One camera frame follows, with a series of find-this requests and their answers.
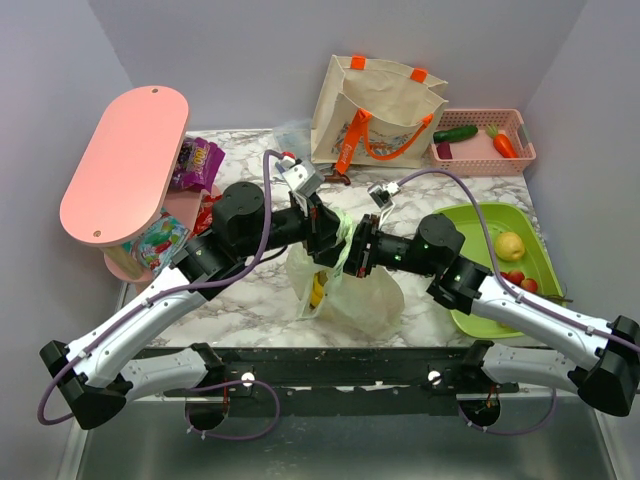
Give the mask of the yellow banana bunch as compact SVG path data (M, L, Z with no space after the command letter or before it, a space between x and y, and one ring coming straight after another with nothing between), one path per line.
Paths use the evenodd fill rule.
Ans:
M324 299L324 286L327 280L328 277L325 271L319 271L314 274L309 300L309 306L311 309L317 308Z

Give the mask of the pale green plastic grocery bag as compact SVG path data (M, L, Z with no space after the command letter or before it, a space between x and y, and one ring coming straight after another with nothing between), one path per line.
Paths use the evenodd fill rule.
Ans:
M356 278L342 271L355 231L353 218L338 209L340 219L338 239L346 245L341 249L334 267L314 263L303 246L291 247L285 270L297 298L296 314L299 320L318 320L340 327L357 330L377 340L387 339L401 326L404 295L399 284L381 267L375 267L364 278ZM309 306L312 280L316 272L325 271L328 280L324 286L324 299L320 305Z

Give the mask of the beige tote bag orange handles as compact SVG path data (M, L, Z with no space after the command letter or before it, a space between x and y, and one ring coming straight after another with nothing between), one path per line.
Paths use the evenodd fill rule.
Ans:
M446 109L448 83L422 68L331 57L311 122L311 160L419 168Z

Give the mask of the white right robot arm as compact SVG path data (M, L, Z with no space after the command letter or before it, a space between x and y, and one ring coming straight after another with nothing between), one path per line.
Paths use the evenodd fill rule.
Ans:
M379 219L359 222L343 267L363 278L376 266L430 278L441 306L511 326L546 345L539 360L515 368L522 382L575 392L609 415L631 412L639 387L639 324L580 314L506 281L462 255L465 237L443 214L424 217L411 238L384 233Z

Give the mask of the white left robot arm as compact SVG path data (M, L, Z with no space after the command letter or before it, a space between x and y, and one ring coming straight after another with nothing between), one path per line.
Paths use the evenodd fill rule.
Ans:
M251 182L227 187L212 208L209 229L193 237L129 306L94 331L65 344L51 341L40 356L84 430L105 424L130 402L173 390L214 393L225 373L212 348L139 358L156 336L244 278L268 250L300 243L315 259L334 263L346 244L345 215L317 194L290 197L272 211L271 196Z

